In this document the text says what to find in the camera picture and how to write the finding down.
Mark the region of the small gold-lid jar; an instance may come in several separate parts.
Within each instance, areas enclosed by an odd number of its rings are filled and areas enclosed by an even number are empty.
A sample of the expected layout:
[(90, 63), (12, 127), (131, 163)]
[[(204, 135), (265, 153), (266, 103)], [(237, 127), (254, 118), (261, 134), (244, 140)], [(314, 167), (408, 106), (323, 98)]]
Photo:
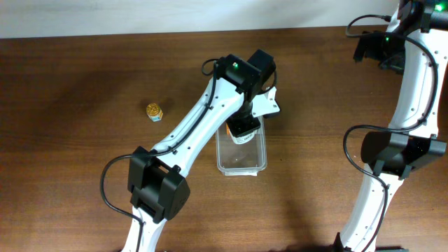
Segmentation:
[(146, 114), (153, 122), (161, 121), (163, 117), (162, 109), (154, 103), (147, 105)]

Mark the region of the white spray bottle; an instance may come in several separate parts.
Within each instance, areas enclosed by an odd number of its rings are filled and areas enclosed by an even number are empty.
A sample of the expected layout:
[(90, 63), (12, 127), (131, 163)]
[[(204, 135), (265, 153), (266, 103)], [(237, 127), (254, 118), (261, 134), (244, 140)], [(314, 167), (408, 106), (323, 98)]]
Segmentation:
[(242, 145), (242, 144), (245, 144), (245, 143), (249, 142), (250, 140), (252, 140), (255, 136), (255, 132), (251, 132), (245, 136), (238, 136), (238, 137), (234, 136), (230, 132), (230, 136), (235, 144)]

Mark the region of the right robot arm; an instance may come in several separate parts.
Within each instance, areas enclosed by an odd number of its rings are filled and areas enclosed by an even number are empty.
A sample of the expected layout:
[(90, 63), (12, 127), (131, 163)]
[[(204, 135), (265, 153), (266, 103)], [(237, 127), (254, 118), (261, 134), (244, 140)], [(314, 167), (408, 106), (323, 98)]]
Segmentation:
[(358, 39), (353, 58), (376, 60), (380, 69), (402, 75), (398, 103), (386, 127), (356, 125), (367, 130), (357, 164), (363, 175), (348, 223), (337, 233), (333, 251), (376, 251), (386, 211), (409, 175), (441, 158), (447, 143), (438, 140), (438, 108), (447, 70), (447, 2), (400, 1), (393, 15), (383, 15), (385, 31), (345, 34)]

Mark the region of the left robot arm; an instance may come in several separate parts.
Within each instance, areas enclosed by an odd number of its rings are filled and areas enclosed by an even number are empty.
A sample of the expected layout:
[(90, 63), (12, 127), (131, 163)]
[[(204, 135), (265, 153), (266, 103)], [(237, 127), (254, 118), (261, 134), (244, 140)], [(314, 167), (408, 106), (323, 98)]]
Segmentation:
[(204, 93), (180, 124), (151, 150), (140, 146), (133, 152), (127, 188), (136, 219), (124, 251), (155, 250), (165, 223), (189, 198), (190, 168), (221, 125), (242, 144), (260, 129), (260, 117), (279, 112), (275, 87), (263, 89), (276, 75), (273, 56), (262, 50), (248, 60), (235, 55), (215, 60)]

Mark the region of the clear plastic container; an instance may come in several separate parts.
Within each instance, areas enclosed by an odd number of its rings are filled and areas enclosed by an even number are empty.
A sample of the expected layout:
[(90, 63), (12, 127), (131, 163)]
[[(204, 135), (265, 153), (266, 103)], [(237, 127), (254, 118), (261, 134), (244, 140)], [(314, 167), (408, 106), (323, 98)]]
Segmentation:
[(216, 131), (217, 168), (225, 176), (257, 176), (267, 167), (264, 121), (258, 119), (261, 126), (254, 138), (242, 145), (227, 135), (225, 123)]

